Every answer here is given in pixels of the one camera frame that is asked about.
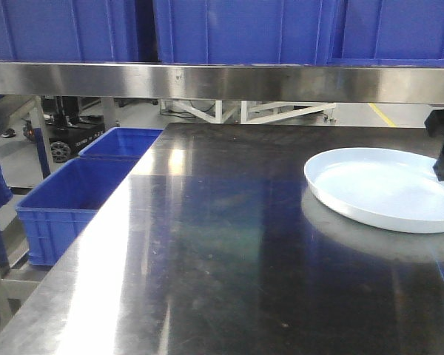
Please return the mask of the black wheeled robot base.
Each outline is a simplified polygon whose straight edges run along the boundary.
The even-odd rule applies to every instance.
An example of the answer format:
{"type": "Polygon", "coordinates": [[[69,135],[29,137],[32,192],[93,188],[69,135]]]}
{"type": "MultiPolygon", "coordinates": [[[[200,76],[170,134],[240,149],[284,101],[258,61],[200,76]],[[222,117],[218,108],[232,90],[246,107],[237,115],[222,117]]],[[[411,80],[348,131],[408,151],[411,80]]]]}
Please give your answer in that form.
{"type": "Polygon", "coordinates": [[[75,96],[41,96],[50,150],[55,163],[64,163],[105,133],[102,115],[82,115],[75,96]]]}

